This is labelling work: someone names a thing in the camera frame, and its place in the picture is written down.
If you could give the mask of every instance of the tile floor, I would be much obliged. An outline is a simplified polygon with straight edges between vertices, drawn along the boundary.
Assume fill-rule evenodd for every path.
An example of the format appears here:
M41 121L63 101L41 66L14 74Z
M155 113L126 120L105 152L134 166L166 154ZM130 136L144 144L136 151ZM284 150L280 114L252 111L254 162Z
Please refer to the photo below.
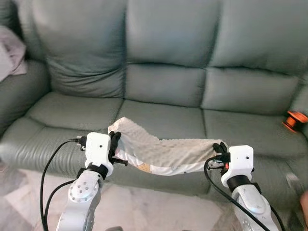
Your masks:
M0 167L0 230L41 231L41 173ZM44 200L59 184L71 179L48 175ZM67 187L54 196L48 224L56 229L67 201ZM94 231L122 226L124 231L238 231L232 206L198 197L106 183L95 211Z

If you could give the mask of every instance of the black cable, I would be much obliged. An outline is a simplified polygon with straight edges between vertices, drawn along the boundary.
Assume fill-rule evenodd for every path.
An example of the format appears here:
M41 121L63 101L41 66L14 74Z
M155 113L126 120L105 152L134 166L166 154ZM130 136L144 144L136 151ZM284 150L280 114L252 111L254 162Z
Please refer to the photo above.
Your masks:
M58 148L54 151L54 153L51 155L49 161L47 162L47 164L46 164L46 166L43 170L42 178L41 178L41 181L40 181L39 207L40 207L40 218L42 220L42 225L43 225L44 231L48 231L48 225L47 225L47 221L45 220L45 217L44 217L44 208L43 208L43 188L44 188L44 179L45 179L45 174L46 174L47 168L50 165L54 156L57 154L57 152L60 150L60 148L63 145L65 145L66 143L75 142L75 141L76 141L76 139L70 139L70 140L67 140L67 141L63 142L62 144L60 144L58 146Z
M204 164L204 174L205 177L208 179L208 181L211 183L211 185L216 189L221 195L223 195L225 198L227 198L230 202L232 202L234 205L236 205L239 209L241 209L244 213L246 213L255 223L257 223L262 229L265 231L270 231L262 222L260 222L254 215L252 215L247 209L245 209L243 206L241 206L236 200L234 200L232 197L230 197L228 194L226 194L222 189L220 189L210 178L207 172L208 162L211 160L216 160L217 157L211 157L206 160Z
M44 212L44 218L45 218L45 221L47 223L47 226L48 226L48 221L47 221L47 217L48 217L48 209L49 209L49 206L50 206L50 203L51 203L51 200L52 200L52 197L55 195L55 193L62 187L64 187L65 185L68 185L68 184L71 184L73 183L75 180L70 180L68 182L65 182L63 184L60 184L57 188L55 188L52 193L50 194L49 198L48 198L48 201L46 203L46 207L45 207L45 212Z
M285 227L284 227L283 222L282 222L280 216L278 215L277 211L272 206L270 206L270 209L273 212L273 214L275 214L275 216L276 216L276 218L278 220L278 223L279 223L279 225L281 227L281 230L285 231Z

